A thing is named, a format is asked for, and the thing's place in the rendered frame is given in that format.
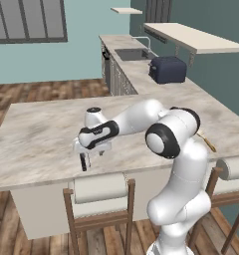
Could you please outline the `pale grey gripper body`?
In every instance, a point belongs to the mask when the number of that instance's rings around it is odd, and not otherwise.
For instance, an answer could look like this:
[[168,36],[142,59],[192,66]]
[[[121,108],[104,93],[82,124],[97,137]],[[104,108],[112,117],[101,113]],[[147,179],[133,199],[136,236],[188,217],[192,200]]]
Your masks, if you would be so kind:
[[92,149],[88,149],[88,148],[83,147],[80,144],[79,139],[76,137],[74,139],[74,141],[73,141],[73,149],[77,153],[93,153],[93,152],[98,152],[99,154],[103,154],[105,151],[112,149],[112,143],[110,141],[107,141],[105,143],[96,145]]

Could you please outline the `wooden stool with white cushion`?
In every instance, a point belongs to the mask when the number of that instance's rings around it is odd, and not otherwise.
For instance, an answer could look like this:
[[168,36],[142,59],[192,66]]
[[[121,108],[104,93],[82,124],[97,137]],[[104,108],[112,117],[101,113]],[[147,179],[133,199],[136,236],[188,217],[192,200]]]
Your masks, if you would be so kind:
[[88,230],[126,224],[124,255],[130,255],[135,180],[121,173],[75,179],[63,189],[66,213],[75,255],[78,238]]
[[[239,156],[219,158],[209,167],[204,181],[205,191],[211,199],[211,207],[239,203]],[[239,213],[221,249],[226,254],[239,228]]]

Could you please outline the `cream island cabinet body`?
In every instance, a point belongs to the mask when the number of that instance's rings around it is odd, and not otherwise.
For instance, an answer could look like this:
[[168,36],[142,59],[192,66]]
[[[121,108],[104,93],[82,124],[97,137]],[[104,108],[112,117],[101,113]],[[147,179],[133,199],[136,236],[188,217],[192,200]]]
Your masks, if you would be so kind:
[[[147,219],[147,203],[166,185],[170,169],[142,170],[126,176],[135,179],[133,219]],[[28,239],[69,232],[63,189],[71,184],[62,182],[11,191]]]

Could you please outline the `white cupboard run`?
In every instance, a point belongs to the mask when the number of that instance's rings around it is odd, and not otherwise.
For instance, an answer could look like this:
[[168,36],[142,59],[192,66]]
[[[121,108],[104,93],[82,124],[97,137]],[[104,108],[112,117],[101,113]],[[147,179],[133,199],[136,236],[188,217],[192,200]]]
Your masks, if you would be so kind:
[[102,48],[102,76],[112,96],[136,95],[137,91],[132,86],[120,65],[111,55],[104,43]]

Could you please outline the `grey sink basin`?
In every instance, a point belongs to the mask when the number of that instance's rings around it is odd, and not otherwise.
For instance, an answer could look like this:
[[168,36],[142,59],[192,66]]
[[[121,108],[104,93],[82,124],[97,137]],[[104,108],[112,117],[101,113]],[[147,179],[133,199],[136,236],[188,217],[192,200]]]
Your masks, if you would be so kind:
[[116,53],[123,61],[142,61],[154,58],[146,49],[116,49]]

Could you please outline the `dark blue toaster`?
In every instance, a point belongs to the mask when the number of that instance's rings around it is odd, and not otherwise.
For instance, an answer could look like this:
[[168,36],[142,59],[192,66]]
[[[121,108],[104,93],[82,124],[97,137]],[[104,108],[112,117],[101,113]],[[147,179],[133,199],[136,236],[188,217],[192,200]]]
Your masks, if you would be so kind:
[[155,57],[149,63],[149,75],[158,84],[184,83],[186,64],[174,56]]

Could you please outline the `wooden utensil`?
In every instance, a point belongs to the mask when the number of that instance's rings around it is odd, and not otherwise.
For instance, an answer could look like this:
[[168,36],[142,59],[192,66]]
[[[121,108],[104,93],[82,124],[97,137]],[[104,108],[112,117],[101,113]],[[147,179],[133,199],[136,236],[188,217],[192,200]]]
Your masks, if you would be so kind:
[[206,137],[206,135],[204,134],[204,132],[201,129],[198,130],[197,135],[200,136],[205,141],[205,143],[209,146],[209,148],[213,152],[216,152],[215,146],[208,140],[208,138]]

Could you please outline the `dark framed window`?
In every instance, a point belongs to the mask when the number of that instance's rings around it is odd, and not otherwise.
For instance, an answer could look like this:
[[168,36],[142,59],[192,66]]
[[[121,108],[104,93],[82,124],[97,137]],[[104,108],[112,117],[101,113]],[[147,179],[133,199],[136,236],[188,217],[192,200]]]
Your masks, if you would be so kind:
[[67,41],[64,0],[0,0],[0,44]]

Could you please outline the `dark rail under shelf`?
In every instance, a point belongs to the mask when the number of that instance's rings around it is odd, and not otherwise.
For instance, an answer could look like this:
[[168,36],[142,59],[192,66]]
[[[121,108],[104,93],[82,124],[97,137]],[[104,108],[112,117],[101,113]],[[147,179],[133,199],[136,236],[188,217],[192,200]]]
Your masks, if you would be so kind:
[[167,43],[167,39],[165,39],[164,37],[155,34],[154,32],[152,32],[151,30],[148,30],[146,28],[144,28],[144,32],[148,35],[150,35],[151,37],[155,38],[156,40],[162,42],[163,44]]

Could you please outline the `small cream wall shelf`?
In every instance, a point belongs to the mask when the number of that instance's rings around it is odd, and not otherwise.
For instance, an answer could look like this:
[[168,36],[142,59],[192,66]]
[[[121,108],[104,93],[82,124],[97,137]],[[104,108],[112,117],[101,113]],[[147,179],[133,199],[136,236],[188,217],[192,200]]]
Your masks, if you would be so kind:
[[118,13],[118,14],[129,14],[129,15],[140,15],[142,14],[142,11],[131,8],[131,7],[127,7],[127,8],[116,8],[116,7],[112,7],[111,8],[112,11]]

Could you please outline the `long cream wall shelf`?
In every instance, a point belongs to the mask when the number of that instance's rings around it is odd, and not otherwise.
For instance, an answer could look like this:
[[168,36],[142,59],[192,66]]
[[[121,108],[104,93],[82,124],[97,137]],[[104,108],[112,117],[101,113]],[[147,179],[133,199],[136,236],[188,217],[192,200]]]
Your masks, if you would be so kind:
[[175,44],[175,54],[179,48],[189,51],[189,66],[196,55],[239,53],[239,43],[187,27],[179,23],[144,23],[143,27],[156,36]]

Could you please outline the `dark slatted wall panel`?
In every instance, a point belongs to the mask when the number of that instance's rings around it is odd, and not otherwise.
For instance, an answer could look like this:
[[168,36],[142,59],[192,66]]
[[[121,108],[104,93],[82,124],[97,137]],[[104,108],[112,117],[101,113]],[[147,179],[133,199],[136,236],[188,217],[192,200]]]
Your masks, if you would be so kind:
[[146,0],[145,22],[168,23],[171,7],[172,0]]

